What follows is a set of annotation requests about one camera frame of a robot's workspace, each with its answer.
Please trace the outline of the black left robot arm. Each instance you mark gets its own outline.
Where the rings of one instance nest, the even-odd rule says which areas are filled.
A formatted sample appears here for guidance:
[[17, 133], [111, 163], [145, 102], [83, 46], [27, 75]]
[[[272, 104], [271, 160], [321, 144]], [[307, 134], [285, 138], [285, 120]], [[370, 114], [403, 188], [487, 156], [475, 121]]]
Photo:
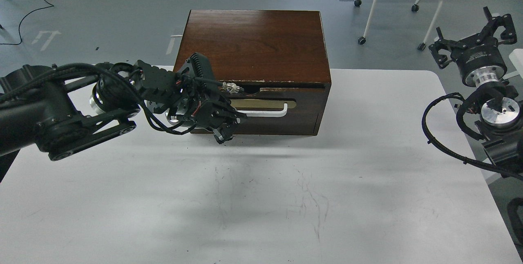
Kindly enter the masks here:
[[134, 130], [131, 118], [140, 111], [157, 131], [203, 129], [220, 144], [247, 119], [227, 96], [243, 89], [217, 81], [198, 52], [177, 72], [141, 60], [24, 65], [2, 77], [1, 88], [2, 178], [21, 148], [36, 144], [58, 161]]

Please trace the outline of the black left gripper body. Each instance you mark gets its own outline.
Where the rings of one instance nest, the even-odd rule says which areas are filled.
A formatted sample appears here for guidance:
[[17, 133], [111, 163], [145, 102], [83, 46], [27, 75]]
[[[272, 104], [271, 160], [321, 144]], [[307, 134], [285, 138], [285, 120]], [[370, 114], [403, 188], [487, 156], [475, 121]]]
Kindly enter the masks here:
[[212, 132], [233, 117], [237, 110], [222, 83], [214, 76], [209, 59], [195, 52], [177, 72], [147, 64], [141, 60], [133, 67], [133, 87], [148, 109], [166, 113], [172, 130], [203, 129]]

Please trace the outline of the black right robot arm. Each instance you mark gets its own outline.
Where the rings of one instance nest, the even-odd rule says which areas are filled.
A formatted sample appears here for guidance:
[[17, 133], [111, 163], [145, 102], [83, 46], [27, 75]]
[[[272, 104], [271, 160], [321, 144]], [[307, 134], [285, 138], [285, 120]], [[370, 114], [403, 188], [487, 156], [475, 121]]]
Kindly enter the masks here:
[[[483, 11], [487, 23], [482, 30], [458, 41], [445, 39], [436, 28], [438, 38], [429, 46], [435, 63], [440, 69], [456, 63], [463, 84], [475, 91], [467, 98], [454, 92], [435, 99], [424, 110], [421, 127], [428, 144], [465, 165], [522, 180], [522, 102], [516, 100], [516, 88], [503, 80], [507, 67], [498, 49], [515, 44], [517, 33], [510, 14], [494, 16], [488, 7]], [[465, 135], [483, 141], [489, 163], [457, 154], [430, 132], [427, 115], [446, 99], [461, 101], [456, 123]]]

